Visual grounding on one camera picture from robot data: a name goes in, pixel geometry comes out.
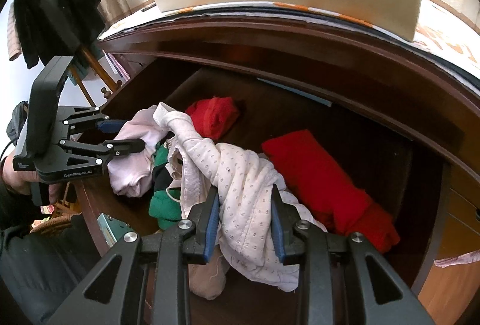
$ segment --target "green fabric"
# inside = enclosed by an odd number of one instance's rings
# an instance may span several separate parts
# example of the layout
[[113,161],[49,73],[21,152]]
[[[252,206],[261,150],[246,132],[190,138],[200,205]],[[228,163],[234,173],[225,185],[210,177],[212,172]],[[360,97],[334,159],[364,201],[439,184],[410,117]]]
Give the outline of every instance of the green fabric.
[[[168,154],[169,151],[165,146],[157,145],[154,165],[157,167],[165,164]],[[173,198],[180,199],[180,188],[170,188],[169,193]],[[162,230],[168,229],[182,219],[180,203],[171,199],[166,190],[155,191],[150,201],[148,214],[157,219],[158,227]]]

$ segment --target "red rolled cloth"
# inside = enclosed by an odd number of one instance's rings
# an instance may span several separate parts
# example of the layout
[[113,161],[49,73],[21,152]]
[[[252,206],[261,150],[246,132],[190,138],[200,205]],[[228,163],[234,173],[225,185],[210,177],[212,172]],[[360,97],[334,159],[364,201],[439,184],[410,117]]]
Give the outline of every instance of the red rolled cloth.
[[359,231],[382,253],[399,242],[392,217],[353,185],[308,130],[268,140],[262,150],[292,193],[329,231],[345,236]]
[[193,103],[185,112],[190,115],[195,130],[204,137],[218,140],[240,115],[231,97],[214,97]]

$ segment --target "silver screw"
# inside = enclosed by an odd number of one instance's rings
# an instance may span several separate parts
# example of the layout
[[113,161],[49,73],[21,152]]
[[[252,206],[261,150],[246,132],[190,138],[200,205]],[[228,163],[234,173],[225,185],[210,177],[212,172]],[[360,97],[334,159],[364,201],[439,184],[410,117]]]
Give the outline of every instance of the silver screw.
[[352,239],[352,241],[354,241],[355,243],[361,243],[363,242],[363,234],[359,233],[359,232],[354,232],[351,234],[350,238]]
[[310,227],[310,222],[308,222],[304,219],[301,219],[300,221],[297,221],[297,223],[295,225],[297,226],[297,228],[305,231]]
[[129,231],[128,233],[125,233],[123,236],[123,239],[128,242],[128,243],[134,243],[138,238],[138,234],[135,233],[134,231]]
[[182,220],[178,223],[178,227],[179,227],[180,229],[190,229],[193,224],[194,224],[194,223],[191,222],[189,219],[182,219]]

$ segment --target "black cable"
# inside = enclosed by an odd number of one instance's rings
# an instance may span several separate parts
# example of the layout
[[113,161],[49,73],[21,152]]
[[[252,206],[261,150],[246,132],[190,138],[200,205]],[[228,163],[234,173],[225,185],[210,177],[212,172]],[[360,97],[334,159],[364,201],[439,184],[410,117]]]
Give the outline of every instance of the black cable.
[[4,155],[5,152],[7,151],[8,147],[9,147],[11,144],[13,144],[14,141],[16,141],[16,140],[11,140],[11,141],[7,144],[7,146],[3,149],[3,152],[2,152],[1,155],[0,155],[0,161],[2,160],[3,155]]

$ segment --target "woven basket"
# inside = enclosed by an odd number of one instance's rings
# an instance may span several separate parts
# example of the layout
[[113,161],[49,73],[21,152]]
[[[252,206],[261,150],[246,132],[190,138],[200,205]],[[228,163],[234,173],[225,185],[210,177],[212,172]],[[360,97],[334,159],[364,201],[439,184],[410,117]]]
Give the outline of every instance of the woven basket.
[[40,233],[48,236],[56,236],[65,228],[71,226],[70,220],[74,214],[64,214],[48,221],[42,222],[37,227],[33,228],[30,233]]

